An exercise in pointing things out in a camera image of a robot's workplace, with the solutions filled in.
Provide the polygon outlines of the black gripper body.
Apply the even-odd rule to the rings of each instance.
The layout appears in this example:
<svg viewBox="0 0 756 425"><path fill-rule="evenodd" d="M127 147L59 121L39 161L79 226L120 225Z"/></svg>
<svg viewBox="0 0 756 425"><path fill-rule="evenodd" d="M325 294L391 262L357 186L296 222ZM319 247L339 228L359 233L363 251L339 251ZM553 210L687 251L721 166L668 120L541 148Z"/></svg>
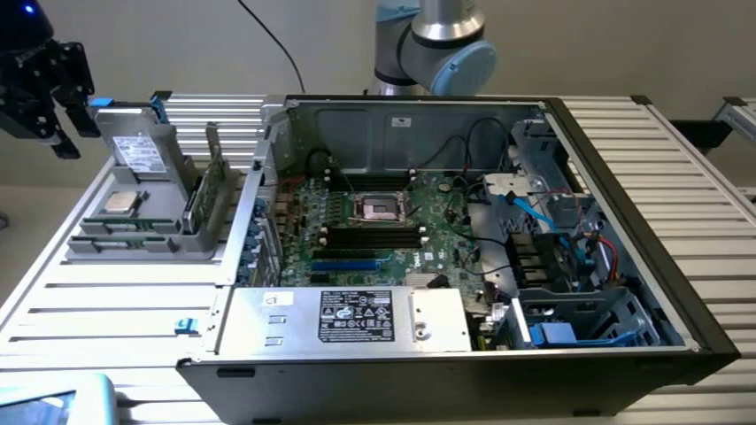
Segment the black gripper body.
<svg viewBox="0 0 756 425"><path fill-rule="evenodd" d="M51 54L57 41L48 40L29 50L1 53L1 112L7 116L44 114L55 109L49 77Z"/></svg>

